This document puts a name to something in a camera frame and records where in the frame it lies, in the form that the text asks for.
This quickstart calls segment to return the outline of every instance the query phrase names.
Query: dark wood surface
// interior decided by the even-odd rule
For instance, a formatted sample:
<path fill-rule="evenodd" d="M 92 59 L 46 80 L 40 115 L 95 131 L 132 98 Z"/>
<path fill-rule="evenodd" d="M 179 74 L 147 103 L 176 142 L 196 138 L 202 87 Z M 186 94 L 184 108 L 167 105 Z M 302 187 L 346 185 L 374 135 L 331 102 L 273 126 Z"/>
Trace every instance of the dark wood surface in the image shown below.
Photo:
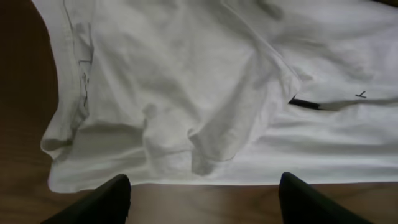
<path fill-rule="evenodd" d="M 0 1 L 0 25 L 0 223 L 38 223 L 86 192 L 47 187 L 51 159 L 40 138 L 57 107 L 57 78 L 43 21 L 28 0 Z M 398 223 L 397 183 L 316 188 L 375 223 Z M 140 185 L 131 197 L 129 223 L 282 221 L 276 186 Z"/>

